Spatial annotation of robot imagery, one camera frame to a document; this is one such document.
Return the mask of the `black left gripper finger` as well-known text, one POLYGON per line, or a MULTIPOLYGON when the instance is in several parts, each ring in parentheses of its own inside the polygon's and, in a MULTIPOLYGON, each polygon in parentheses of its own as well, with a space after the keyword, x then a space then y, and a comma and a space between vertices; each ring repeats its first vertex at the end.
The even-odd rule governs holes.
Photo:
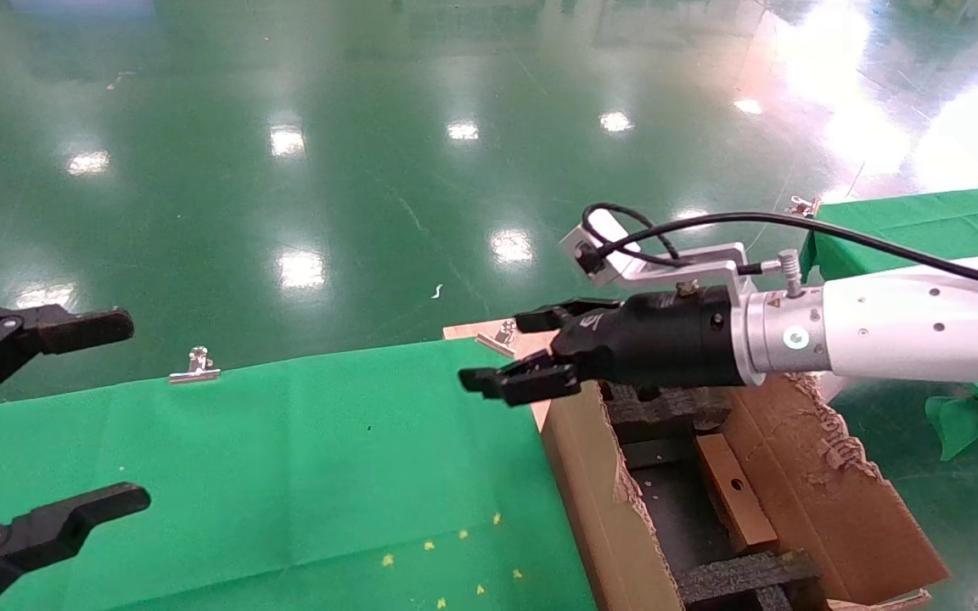
POLYGON ((70 313, 58 303, 0 308, 0 383, 36 356, 63 355, 133 337, 131 313, 121 308, 70 313))
POLYGON ((26 574, 76 557, 99 525, 147 510, 150 504, 143 487, 116 484, 0 523, 0 596, 26 574))

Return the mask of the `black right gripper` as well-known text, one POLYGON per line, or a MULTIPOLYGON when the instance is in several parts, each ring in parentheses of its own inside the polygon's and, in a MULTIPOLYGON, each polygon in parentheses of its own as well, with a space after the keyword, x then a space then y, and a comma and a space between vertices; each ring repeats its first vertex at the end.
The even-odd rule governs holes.
POLYGON ((744 385, 731 338, 726 287, 634 294, 620 302, 573 299, 515 314, 523 334, 559 330, 554 354, 536 352, 494 370, 462 368, 466 392, 508 406, 577 395, 582 380, 675 388, 744 385))

